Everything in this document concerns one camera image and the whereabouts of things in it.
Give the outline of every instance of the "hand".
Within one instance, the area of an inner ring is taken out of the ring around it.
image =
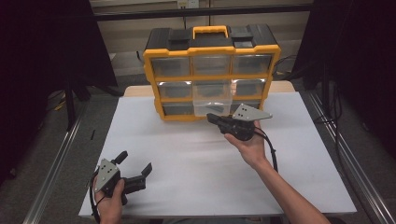
[[[258,120],[254,121],[254,125],[259,129],[261,128],[260,122]],[[265,157],[264,140],[257,134],[254,134],[250,140],[245,142],[236,139],[230,133],[224,134],[224,137],[232,145],[238,148],[244,161],[249,164],[253,169],[256,169],[257,166],[262,162],[268,162]]]
[[[93,180],[93,185],[96,185],[96,178]],[[100,190],[95,193],[95,201],[97,204],[97,208],[100,214],[101,223],[121,223],[121,214],[122,214],[122,202],[121,202],[121,194],[124,189],[124,180],[121,179],[117,182],[116,187],[113,191],[113,197],[107,198],[105,194]]]

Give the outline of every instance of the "metal rail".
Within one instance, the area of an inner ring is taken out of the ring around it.
[[[27,213],[26,218],[23,221],[23,224],[36,224],[39,222],[41,216],[43,215],[44,209],[55,186],[56,179],[58,178],[58,175],[64,164],[67,152],[69,151],[73,140],[76,137],[79,124],[81,123],[81,118],[87,111],[88,103],[89,102],[82,104],[76,122],[72,126],[71,130],[67,132],[66,136],[64,137],[64,141],[59,148],[58,154],[56,155],[56,158],[49,169],[46,179],[41,185],[40,191],[35,196],[35,200],[32,203],[29,212]]]
[[[323,121],[325,122],[326,128],[329,131],[332,140],[335,142],[335,132],[336,126],[335,123],[329,121],[325,116],[325,113],[321,109],[321,101],[317,94],[310,94],[310,99],[315,106],[315,109],[319,113],[320,116],[323,117]],[[375,188],[373,183],[367,177],[366,173],[364,173],[361,165],[359,164],[356,157],[353,155],[352,150],[348,146],[344,137],[339,133],[339,148],[341,149],[341,155],[345,160],[347,167],[349,168],[350,172],[355,177],[356,182],[360,186],[364,196],[366,197],[367,201],[370,203],[371,207],[373,208],[376,216],[378,217],[379,221],[383,224],[394,224],[395,219],[393,218],[392,214],[390,213],[389,209],[387,208],[384,199],[379,194],[378,190]]]
[[[340,7],[340,3],[326,4],[296,4],[274,5],[264,7],[201,7],[187,9],[167,9],[154,11],[95,13],[94,15],[69,15],[66,17],[50,18],[51,21],[81,22],[81,21],[122,21],[155,18],[196,17],[216,15],[237,15],[253,13],[301,12],[314,9]]]

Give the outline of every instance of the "white table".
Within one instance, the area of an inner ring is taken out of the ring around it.
[[[204,120],[162,121],[153,97],[120,98],[100,156],[129,156],[121,176],[152,162],[147,188],[127,195],[125,217],[250,217],[283,214],[258,175],[217,126]],[[270,93],[262,120],[280,174],[325,214],[356,212],[298,92]],[[269,150],[267,158],[271,160]],[[79,215],[92,214],[87,194]]]

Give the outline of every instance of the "finger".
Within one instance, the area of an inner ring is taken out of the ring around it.
[[[262,128],[262,126],[260,125],[260,121],[259,120],[254,120],[254,126],[256,126],[256,128],[259,128],[259,129],[261,129]]]
[[[119,182],[117,182],[117,185],[116,185],[116,187],[114,188],[114,191],[113,191],[113,198],[119,198],[120,199],[121,194],[122,194],[123,189],[124,189],[124,184],[125,184],[125,182],[124,182],[123,179],[121,179],[121,180],[119,180]]]

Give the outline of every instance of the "clear plastic drawer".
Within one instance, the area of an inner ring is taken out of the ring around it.
[[[190,81],[157,82],[157,86],[162,98],[191,97]]]
[[[271,54],[234,55],[234,75],[255,75],[268,72],[271,63]]]
[[[265,86],[264,78],[257,79],[234,79],[233,95],[237,96],[260,96]]]
[[[190,75],[189,57],[151,59],[155,77],[186,77]]]
[[[227,116],[232,101],[230,80],[193,82],[192,102],[197,117],[206,116],[207,113]]]
[[[163,113],[167,115],[193,115],[192,102],[163,103]]]
[[[230,55],[199,55],[192,57],[192,73],[195,76],[230,74]]]

